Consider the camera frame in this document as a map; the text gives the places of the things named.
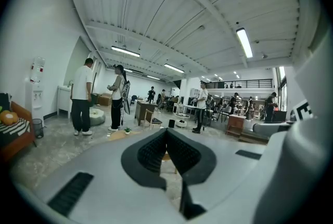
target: potted plant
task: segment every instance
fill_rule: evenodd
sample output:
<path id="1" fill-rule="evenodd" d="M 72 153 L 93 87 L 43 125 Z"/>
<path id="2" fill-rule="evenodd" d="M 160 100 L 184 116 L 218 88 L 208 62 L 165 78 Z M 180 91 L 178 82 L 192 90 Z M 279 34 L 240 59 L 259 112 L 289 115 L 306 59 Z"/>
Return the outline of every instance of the potted plant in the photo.
<path id="1" fill-rule="evenodd" d="M 125 134 L 126 134 L 126 135 L 129 135 L 130 132 L 131 132 L 131 129 L 130 129 L 130 128 L 126 128 L 126 129 L 125 129 Z"/>

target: white t-shirt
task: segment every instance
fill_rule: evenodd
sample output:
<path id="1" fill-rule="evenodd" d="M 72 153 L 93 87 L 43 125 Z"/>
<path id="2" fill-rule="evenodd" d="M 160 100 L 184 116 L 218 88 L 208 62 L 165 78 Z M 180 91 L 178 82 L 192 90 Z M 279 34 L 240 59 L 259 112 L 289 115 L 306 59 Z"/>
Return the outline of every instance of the white t-shirt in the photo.
<path id="1" fill-rule="evenodd" d="M 118 89 L 116 91 L 113 91 L 112 93 L 112 99 L 113 100 L 119 100 L 121 99 L 121 95 L 120 92 L 123 90 L 125 84 L 125 79 L 123 75 L 118 75 L 116 78 L 116 81 L 114 82 L 114 86 L 118 87 Z"/>
<path id="2" fill-rule="evenodd" d="M 208 91 L 207 91 L 207 89 L 204 89 L 204 90 L 201 89 L 198 100 L 201 99 L 201 98 L 204 98 L 204 100 L 198 101 L 197 108 L 199 108 L 199 109 L 206 109 L 206 100 L 207 100 L 207 97 L 208 97 Z"/>
<path id="3" fill-rule="evenodd" d="M 82 66 L 74 75 L 72 99 L 88 100 L 87 82 L 93 82 L 93 71 L 87 66 Z"/>

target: black and white striped cloth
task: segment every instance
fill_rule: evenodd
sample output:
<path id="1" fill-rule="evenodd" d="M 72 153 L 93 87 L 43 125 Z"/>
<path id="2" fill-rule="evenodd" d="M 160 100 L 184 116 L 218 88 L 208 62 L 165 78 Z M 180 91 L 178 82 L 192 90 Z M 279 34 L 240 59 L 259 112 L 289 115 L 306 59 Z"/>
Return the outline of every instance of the black and white striped cloth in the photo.
<path id="1" fill-rule="evenodd" d="M 10 126 L 0 123 L 0 135 L 21 136 L 26 131 L 30 132 L 30 122 L 23 118 L 19 118 L 19 121 Z"/>

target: gray marble floor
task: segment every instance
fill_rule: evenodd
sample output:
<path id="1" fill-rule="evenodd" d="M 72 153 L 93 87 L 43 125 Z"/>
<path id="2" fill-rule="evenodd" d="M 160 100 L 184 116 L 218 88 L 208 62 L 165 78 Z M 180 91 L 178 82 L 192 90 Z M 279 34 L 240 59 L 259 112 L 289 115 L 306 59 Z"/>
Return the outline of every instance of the gray marble floor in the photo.
<path id="1" fill-rule="evenodd" d="M 91 136 L 83 136 L 82 134 L 74 136 L 72 122 L 67 119 L 67 114 L 60 114 L 60 116 L 45 120 L 44 137 L 36 139 L 37 147 L 31 145 L 25 148 L 11 162 L 10 174 L 12 179 L 33 190 L 43 179 L 72 158 L 95 144 L 107 142 L 110 139 L 108 137 L 108 133 L 110 134 L 108 127 L 111 125 L 110 107 L 100 106 L 98 108 L 105 112 L 106 121 L 99 126 L 92 127 L 93 135 Z M 132 106 L 132 114 L 124 114 L 122 129 L 126 127 L 136 131 L 143 129 L 143 125 L 139 127 L 136 119 L 134 119 L 134 110 L 135 108 Z M 154 117 L 160 119 L 164 127 L 168 126 L 170 119 L 176 119 L 172 113 L 167 113 L 166 110 L 161 113 L 155 112 Z M 224 134 L 226 123 L 227 121 L 221 123 L 221 119 L 212 122 L 211 127 L 206 127 L 202 132 L 202 136 L 215 136 L 221 140 L 235 140 L 232 136 Z M 196 127 L 196 124 L 193 117 L 191 117 L 187 128 L 175 128 L 180 133 L 186 134 L 191 133 L 194 127 Z M 161 176 L 167 181 L 166 195 L 175 207 L 179 207 L 182 178 L 179 173 L 174 174 L 174 165 L 170 160 L 162 163 Z"/>

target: textured black rubber pad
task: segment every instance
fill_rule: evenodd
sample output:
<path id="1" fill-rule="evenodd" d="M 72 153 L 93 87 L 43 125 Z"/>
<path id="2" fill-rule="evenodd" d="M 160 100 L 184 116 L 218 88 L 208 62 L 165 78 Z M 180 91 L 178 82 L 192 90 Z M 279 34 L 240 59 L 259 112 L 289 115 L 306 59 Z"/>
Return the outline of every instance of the textured black rubber pad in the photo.
<path id="1" fill-rule="evenodd" d="M 256 160 L 259 160 L 261 157 L 261 154 L 256 154 L 256 153 L 245 151 L 245 150 L 238 150 L 236 152 L 236 155 L 241 155 L 241 156 L 245 156 L 245 157 L 256 159 Z"/>
<path id="2" fill-rule="evenodd" d="M 48 205 L 56 212 L 67 217 L 88 187 L 94 176 L 77 173 L 49 202 Z"/>

